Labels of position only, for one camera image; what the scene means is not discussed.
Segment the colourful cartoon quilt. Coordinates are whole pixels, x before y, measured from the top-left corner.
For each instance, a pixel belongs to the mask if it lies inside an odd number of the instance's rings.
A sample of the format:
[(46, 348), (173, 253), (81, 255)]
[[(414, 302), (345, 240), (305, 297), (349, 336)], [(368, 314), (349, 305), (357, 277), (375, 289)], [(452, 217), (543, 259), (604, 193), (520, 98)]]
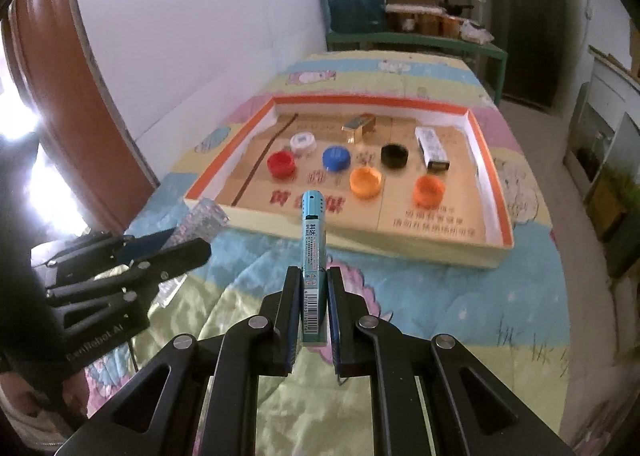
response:
[[(474, 73), (454, 58), (405, 52), (326, 52), (292, 64), (262, 93), (188, 151), (129, 226), (142, 236), (178, 224), (184, 194), (230, 133), (273, 94), (361, 93), (423, 98), (470, 108), (494, 158), (515, 246), (489, 271), (331, 250), (348, 291), (402, 332), (458, 338), (552, 429), (559, 428), (568, 384), (565, 277), (544, 197), (520, 145)], [(208, 263), (193, 272), (150, 328), (87, 369), (90, 412), (104, 405), (179, 333), (204, 339), (254, 315), (299, 260), (297, 240), (227, 229)]]

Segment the light orange bottle cap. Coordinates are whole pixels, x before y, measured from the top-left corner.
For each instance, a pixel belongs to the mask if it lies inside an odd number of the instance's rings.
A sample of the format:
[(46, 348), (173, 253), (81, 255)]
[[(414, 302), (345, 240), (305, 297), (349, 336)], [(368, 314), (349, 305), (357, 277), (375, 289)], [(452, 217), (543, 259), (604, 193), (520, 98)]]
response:
[(383, 175), (378, 169), (360, 167), (349, 174), (349, 188), (360, 199), (375, 198), (381, 191)]

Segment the white cartoon slim box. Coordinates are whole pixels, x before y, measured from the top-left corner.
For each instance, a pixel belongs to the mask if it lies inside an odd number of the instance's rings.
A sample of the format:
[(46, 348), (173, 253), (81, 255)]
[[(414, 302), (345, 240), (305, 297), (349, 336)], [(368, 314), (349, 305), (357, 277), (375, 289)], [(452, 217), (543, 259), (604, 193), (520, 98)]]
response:
[(416, 127), (416, 141), (421, 149), (427, 170), (434, 172), (447, 171), (450, 162), (433, 127)]

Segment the blue bottle cap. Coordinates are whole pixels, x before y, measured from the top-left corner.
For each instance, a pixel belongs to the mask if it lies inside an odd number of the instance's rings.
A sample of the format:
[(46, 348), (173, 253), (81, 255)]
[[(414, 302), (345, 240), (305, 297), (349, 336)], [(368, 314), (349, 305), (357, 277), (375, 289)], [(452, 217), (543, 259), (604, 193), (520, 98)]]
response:
[(322, 153), (322, 165), (328, 172), (341, 172), (350, 167), (350, 152), (343, 146), (331, 146)]

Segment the dark orange bottle cap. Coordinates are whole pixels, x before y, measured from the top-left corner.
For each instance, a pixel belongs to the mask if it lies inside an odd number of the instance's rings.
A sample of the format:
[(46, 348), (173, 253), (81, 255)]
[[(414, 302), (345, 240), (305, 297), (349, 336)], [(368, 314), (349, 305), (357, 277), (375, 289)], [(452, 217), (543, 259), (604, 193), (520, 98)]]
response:
[(437, 208), (444, 199), (445, 183), (435, 175), (422, 175), (413, 186), (412, 200), (420, 208)]

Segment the black bottle cap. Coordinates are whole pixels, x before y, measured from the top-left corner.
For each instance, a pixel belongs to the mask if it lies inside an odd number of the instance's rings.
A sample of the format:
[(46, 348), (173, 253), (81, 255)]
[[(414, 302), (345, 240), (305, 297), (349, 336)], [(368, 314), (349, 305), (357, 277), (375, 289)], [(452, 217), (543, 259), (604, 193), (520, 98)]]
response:
[(405, 168), (408, 156), (408, 149), (400, 144), (387, 144), (381, 148), (381, 162), (384, 167), (391, 170)]

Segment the shallow orange-rimmed cardboard tray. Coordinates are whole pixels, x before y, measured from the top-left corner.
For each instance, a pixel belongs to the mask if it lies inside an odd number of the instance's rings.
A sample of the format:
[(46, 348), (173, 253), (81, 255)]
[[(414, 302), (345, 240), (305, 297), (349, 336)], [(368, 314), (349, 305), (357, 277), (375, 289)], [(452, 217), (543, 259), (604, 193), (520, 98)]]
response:
[(288, 238), (320, 194), (331, 247), (493, 268), (513, 249), (480, 124), (455, 104), (361, 95), (274, 96), (233, 116), (186, 202)]

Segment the silver patterned slim box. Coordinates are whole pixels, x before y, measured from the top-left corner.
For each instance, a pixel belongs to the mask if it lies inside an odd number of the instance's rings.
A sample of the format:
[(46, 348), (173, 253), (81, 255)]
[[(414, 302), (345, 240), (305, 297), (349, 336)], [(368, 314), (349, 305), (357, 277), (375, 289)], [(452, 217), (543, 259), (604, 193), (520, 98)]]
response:
[[(163, 244), (163, 249), (178, 246), (180, 243), (199, 238), (212, 240), (229, 225), (229, 218), (220, 205), (208, 198), (201, 199), (182, 222), (176, 227), (171, 236)], [(166, 309), (186, 280), (186, 274), (171, 280), (165, 280), (158, 285), (158, 294), (154, 303)]]

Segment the teal slim box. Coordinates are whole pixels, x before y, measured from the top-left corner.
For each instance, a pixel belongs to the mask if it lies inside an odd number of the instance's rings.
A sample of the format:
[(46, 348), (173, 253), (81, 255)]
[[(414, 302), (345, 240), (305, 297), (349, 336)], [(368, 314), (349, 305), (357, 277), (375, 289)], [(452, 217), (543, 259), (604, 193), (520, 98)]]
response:
[(326, 342), (326, 201), (319, 190), (307, 190), (302, 202), (303, 343)]

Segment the white kitchen counter cabinet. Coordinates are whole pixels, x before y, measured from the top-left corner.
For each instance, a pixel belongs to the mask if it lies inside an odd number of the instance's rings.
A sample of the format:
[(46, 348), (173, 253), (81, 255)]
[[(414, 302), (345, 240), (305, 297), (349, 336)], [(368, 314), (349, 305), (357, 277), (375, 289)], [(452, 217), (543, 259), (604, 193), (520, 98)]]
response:
[(606, 269), (622, 277), (639, 259), (639, 81), (591, 46), (563, 162), (582, 197)]

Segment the white bottle cap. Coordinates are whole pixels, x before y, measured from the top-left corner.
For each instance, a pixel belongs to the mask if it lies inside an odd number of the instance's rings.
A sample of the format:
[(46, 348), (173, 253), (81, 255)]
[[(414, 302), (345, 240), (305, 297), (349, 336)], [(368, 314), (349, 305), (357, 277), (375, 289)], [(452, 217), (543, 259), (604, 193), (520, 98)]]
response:
[(307, 156), (317, 148), (314, 133), (299, 132), (290, 138), (290, 148), (296, 157)]

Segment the gold slim box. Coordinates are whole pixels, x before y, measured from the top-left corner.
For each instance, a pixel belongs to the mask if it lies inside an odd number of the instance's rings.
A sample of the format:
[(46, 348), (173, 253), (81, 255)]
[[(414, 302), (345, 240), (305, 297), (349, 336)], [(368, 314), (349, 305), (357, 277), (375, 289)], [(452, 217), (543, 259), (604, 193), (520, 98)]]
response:
[(375, 130), (376, 118), (370, 113), (353, 117), (341, 127), (342, 133), (349, 144), (357, 144), (363, 140), (363, 136)]

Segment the black refrigerator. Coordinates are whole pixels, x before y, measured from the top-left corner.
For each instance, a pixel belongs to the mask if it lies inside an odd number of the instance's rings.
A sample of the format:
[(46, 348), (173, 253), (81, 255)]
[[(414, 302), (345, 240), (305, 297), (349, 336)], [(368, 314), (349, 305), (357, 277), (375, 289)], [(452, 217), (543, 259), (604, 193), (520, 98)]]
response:
[(491, 0), (491, 34), (508, 54), (502, 93), (552, 106), (565, 43), (566, 0)]

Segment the brown wooden door frame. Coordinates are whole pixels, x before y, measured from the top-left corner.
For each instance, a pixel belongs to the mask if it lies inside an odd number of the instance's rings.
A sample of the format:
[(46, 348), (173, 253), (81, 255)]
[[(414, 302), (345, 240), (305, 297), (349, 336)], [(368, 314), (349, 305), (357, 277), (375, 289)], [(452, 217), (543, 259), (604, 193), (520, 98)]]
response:
[(38, 135), (93, 228), (122, 233), (157, 178), (118, 115), (78, 0), (10, 0), (1, 13), (9, 72)]

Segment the red bottle cap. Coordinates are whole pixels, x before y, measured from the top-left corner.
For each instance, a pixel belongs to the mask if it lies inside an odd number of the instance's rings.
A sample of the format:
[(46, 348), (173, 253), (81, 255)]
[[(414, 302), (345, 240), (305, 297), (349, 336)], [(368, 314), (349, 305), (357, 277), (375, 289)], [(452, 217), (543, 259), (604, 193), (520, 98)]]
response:
[(267, 159), (267, 168), (274, 179), (287, 179), (296, 171), (295, 156), (286, 150), (271, 153)]

